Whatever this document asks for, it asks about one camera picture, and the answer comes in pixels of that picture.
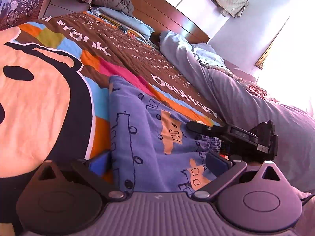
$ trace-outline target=nightstand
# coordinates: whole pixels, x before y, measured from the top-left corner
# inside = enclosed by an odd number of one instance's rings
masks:
[[[90,6],[90,3],[80,3],[76,0],[51,0],[44,17],[54,17],[74,12],[87,11]]]

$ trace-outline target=bedspread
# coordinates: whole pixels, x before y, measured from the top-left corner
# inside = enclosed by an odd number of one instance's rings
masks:
[[[88,12],[9,28],[0,42],[0,223],[18,224],[15,202],[45,159],[111,149],[111,75],[152,97],[150,108],[157,100],[187,120],[224,124],[159,51]]]

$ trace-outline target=gray plastic base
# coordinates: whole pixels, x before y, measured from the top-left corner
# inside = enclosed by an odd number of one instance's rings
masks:
[[[103,215],[92,226],[72,235],[249,236],[257,234],[237,230],[221,220],[209,203],[193,201],[186,193],[133,193],[126,201],[108,204]],[[292,229],[272,235],[297,236]],[[38,234],[26,232],[23,236],[38,236]]]

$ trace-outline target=black clamp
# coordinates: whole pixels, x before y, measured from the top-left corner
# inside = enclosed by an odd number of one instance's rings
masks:
[[[249,131],[231,124],[209,127],[196,121],[190,121],[186,126],[190,131],[221,139],[221,153],[228,156],[239,155],[259,163],[274,160],[277,156],[278,136],[272,121],[262,122]]]

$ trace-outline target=wooden headboard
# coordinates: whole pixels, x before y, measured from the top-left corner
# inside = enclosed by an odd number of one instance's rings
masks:
[[[165,0],[131,0],[134,6],[133,15],[151,26],[155,32],[150,40],[157,44],[162,31],[171,30],[184,36],[189,43],[207,43],[209,37]]]

